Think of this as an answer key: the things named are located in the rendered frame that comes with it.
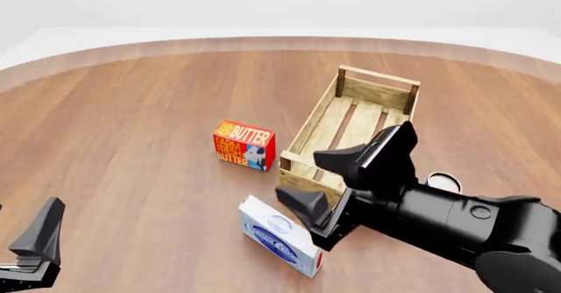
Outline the white blue cream cheese box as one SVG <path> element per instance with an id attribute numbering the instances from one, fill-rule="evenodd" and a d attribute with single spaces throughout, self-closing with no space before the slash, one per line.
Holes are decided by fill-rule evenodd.
<path id="1" fill-rule="evenodd" d="M 238 206 L 242 232 L 309 279 L 322 266 L 323 250 L 309 232 L 270 205 L 249 195 Z"/>

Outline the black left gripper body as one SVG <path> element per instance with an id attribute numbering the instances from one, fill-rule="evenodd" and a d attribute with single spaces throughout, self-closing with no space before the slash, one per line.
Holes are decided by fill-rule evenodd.
<path id="1" fill-rule="evenodd" d="M 0 289 L 42 289 L 53 287 L 60 266 L 39 261 L 31 266 L 0 264 Z"/>

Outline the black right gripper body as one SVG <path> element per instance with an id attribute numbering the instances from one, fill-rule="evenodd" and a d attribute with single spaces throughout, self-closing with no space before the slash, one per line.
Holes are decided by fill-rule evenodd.
<path id="1" fill-rule="evenodd" d="M 396 216 L 405 187 L 417 182 L 410 153 L 417 144 L 410 122 L 389 126 L 370 142 L 377 149 L 359 167 L 356 179 L 344 179 L 347 189 L 337 202 L 338 229 L 333 232 L 311 231 L 314 245 L 330 251 L 357 226 L 380 230 Z"/>

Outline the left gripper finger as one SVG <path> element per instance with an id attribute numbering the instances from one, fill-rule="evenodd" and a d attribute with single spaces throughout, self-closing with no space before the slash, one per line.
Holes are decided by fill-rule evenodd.
<path id="1" fill-rule="evenodd" d="M 40 258 L 59 266 L 60 230 L 65 209 L 66 205 L 58 197 L 50 197 L 36 218 L 8 249 L 19 257 Z"/>

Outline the white blue tin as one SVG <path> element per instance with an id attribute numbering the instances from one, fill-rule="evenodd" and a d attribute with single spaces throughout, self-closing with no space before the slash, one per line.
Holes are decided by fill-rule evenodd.
<path id="1" fill-rule="evenodd" d="M 445 172 L 434 172 L 426 180 L 426 184 L 436 189 L 462 194 L 462 186 L 458 179 Z"/>

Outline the wooden slat tray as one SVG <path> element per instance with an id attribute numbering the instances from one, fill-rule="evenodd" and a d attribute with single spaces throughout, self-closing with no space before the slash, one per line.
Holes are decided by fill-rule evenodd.
<path id="1" fill-rule="evenodd" d="M 421 82 L 339 66 L 287 150 L 280 154 L 279 183 L 304 192 L 323 192 L 336 205 L 346 185 L 319 168 L 313 153 L 365 144 L 376 132 L 413 119 Z"/>

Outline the red butter box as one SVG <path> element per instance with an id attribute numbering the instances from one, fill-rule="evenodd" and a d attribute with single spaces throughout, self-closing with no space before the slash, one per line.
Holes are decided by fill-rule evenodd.
<path id="1" fill-rule="evenodd" d="M 213 133 L 220 161 L 269 171 L 276 156 L 275 132 L 224 120 Z"/>

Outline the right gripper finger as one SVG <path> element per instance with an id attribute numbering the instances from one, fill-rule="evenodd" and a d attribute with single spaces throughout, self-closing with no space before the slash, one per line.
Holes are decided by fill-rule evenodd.
<path id="1" fill-rule="evenodd" d="M 333 232 L 338 229 L 338 203 L 331 206 L 324 192 L 276 187 L 275 193 L 277 200 L 292 211 L 309 231 Z"/>
<path id="2" fill-rule="evenodd" d="M 344 179 L 356 179 L 359 167 L 373 155 L 378 142 L 357 145 L 338 150 L 321 150 L 313 153 L 316 166 L 342 176 Z"/>

